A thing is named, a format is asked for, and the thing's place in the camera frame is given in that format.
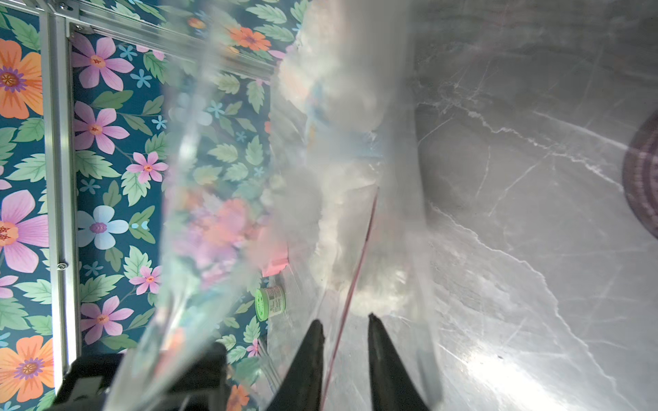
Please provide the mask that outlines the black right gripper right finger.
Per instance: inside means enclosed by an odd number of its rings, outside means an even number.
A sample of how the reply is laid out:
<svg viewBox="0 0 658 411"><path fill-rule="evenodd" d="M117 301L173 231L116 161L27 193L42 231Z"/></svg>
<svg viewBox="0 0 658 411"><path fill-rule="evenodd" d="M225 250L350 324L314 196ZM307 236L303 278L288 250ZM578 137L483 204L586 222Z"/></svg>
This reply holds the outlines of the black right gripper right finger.
<svg viewBox="0 0 658 411"><path fill-rule="evenodd" d="M368 365L373 411L429 411L385 325L373 313L368 315Z"/></svg>

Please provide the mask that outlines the purple protractor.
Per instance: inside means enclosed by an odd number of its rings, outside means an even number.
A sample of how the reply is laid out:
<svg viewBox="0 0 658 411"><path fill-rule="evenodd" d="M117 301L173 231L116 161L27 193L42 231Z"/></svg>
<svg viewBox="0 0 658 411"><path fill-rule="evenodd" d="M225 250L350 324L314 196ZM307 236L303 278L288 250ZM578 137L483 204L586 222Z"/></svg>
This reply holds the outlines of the purple protractor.
<svg viewBox="0 0 658 411"><path fill-rule="evenodd" d="M622 183L635 217L657 237L657 111L640 126L625 152Z"/></svg>

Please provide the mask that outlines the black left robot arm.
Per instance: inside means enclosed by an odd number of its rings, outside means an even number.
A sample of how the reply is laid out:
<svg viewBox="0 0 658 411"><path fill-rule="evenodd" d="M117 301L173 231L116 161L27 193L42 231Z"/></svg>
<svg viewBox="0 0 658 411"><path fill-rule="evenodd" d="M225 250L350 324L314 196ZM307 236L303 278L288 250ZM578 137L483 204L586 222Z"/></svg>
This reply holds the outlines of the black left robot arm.
<svg viewBox="0 0 658 411"><path fill-rule="evenodd" d="M74 361L49 410L225 410L227 350L212 344L170 383L132 353L93 354Z"/></svg>

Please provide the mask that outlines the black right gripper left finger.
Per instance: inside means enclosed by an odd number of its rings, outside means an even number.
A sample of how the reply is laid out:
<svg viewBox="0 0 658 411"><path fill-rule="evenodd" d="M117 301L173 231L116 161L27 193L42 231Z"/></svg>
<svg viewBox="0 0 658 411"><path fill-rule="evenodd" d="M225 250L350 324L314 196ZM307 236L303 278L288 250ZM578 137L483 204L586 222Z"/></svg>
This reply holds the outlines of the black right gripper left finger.
<svg viewBox="0 0 658 411"><path fill-rule="evenodd" d="M323 325L313 320L267 411L320 410L324 344Z"/></svg>

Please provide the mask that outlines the clear ruler set bag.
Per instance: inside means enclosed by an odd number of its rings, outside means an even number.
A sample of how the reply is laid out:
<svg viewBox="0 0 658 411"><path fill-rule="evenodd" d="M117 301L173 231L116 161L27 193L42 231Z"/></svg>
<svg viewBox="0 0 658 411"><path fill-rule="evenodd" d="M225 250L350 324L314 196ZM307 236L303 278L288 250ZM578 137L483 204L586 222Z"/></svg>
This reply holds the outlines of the clear ruler set bag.
<svg viewBox="0 0 658 411"><path fill-rule="evenodd" d="M408 80L417 6L411 2L406 72L378 135L385 141L380 182L362 209L351 213L345 236L351 280L344 291L318 285L309 261L318 240L319 184L302 157L306 117L277 86L284 53L270 80L267 141L250 141L243 161L264 176L240 177L239 158L205 137L200 108L220 67L218 33L194 51L198 82L176 108L172 181L161 246L162 286L155 314L136 349L137 364L154 368L152 381L170 383L214 343L227 350L226 409L247 392L267 410L313 320L325 336L320 410L373 410L368 365L368 315L373 313L397 349L429 410L443 400L427 298L428 233ZM268 286L255 265L254 246L268 228L289 248L276 283L284 313L260 321L255 292Z"/></svg>

